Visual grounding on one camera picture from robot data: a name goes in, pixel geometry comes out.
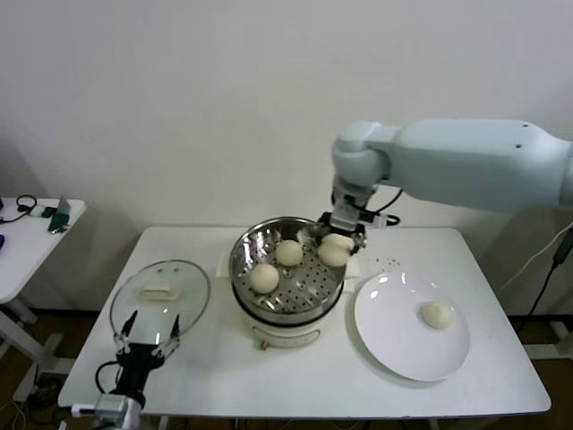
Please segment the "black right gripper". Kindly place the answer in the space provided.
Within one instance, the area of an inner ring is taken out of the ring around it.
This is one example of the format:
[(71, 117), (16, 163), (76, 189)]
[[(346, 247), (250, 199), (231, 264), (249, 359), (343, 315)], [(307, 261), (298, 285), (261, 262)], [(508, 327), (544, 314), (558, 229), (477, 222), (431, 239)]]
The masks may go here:
[(332, 212), (323, 212), (312, 227), (314, 237), (324, 237), (329, 233), (350, 237), (353, 248), (350, 254), (355, 255), (367, 245), (365, 226), (360, 223), (337, 219)]

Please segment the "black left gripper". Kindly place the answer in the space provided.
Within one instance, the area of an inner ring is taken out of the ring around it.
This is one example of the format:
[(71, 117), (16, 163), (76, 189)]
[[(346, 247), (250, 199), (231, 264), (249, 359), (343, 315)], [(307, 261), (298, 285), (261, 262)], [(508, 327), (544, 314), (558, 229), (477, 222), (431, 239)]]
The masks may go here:
[(129, 335), (138, 312), (133, 311), (119, 333), (114, 335), (115, 353), (121, 374), (112, 394), (126, 397), (143, 397), (144, 388), (152, 371), (164, 365), (164, 357), (170, 357), (179, 348), (179, 315), (167, 334), (158, 332), (154, 344), (131, 343)]

